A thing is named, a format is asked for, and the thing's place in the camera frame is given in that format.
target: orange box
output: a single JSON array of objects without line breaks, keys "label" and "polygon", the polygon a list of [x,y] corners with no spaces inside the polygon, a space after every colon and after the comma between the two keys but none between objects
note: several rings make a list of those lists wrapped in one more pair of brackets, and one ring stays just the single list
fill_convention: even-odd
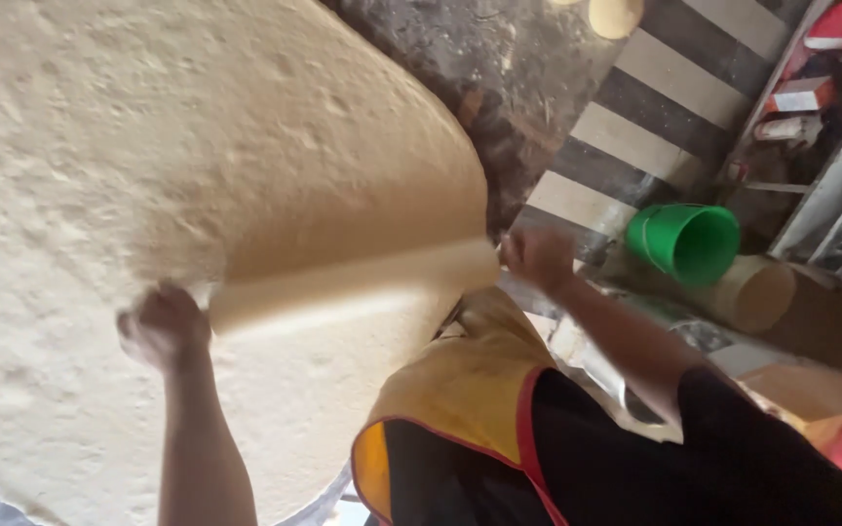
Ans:
[{"label": "orange box", "polygon": [[813,112],[834,102],[836,88],[830,77],[799,78],[782,84],[765,102],[767,112]]}]

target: black shirt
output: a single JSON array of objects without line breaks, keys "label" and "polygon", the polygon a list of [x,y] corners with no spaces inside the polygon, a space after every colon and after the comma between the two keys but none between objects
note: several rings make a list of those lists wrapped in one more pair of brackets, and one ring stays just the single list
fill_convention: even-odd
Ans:
[{"label": "black shirt", "polygon": [[[684,445],[623,430],[557,371],[532,401],[559,511],[583,524],[841,524],[842,471],[708,370],[678,387]],[[396,526],[552,524],[522,472],[406,421],[385,423]]]}]

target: flattened dough sheet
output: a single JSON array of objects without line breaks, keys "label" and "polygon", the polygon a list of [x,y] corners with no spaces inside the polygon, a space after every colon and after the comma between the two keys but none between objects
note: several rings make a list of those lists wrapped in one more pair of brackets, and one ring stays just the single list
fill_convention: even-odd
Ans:
[{"label": "flattened dough sheet", "polygon": [[[157,375],[116,309],[485,232],[450,113],[312,0],[0,0],[0,497],[45,525],[155,521]],[[459,287],[218,341],[261,524],[339,472]]]}]

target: yellow apron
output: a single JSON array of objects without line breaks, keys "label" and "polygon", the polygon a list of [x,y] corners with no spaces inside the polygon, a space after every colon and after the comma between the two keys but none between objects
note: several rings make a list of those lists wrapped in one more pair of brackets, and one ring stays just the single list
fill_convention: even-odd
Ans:
[{"label": "yellow apron", "polygon": [[532,392],[549,368],[555,363],[541,336],[506,293],[492,287],[464,297],[457,323],[388,378],[357,435],[353,478],[369,510],[392,524],[383,422],[402,419],[522,471],[555,526],[567,524],[532,435]]}]

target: person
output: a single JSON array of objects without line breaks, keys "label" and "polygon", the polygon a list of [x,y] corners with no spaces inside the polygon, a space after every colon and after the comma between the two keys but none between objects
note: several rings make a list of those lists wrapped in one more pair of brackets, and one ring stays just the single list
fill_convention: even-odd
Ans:
[{"label": "person", "polygon": [[[567,310],[627,385],[683,430],[614,424],[555,368],[505,293],[465,296],[456,323],[390,377],[353,445],[360,497],[404,525],[842,524],[842,472],[698,351],[572,272],[550,230],[503,240],[510,272]],[[165,379],[162,526],[255,524],[220,410],[210,325],[171,284],[119,318],[123,348]]]}]

